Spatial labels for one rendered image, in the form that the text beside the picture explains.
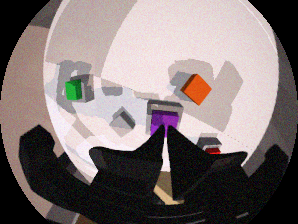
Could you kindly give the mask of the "purple button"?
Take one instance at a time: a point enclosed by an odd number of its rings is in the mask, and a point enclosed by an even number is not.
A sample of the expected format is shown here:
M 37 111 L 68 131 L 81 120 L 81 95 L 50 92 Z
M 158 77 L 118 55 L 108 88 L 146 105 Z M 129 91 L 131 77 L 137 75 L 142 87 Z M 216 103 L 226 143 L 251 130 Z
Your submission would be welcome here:
M 180 121 L 184 107 L 180 101 L 152 100 L 149 99 L 146 105 L 146 127 L 145 135 L 152 136 L 161 125 L 173 125 L 174 128 L 180 127 Z

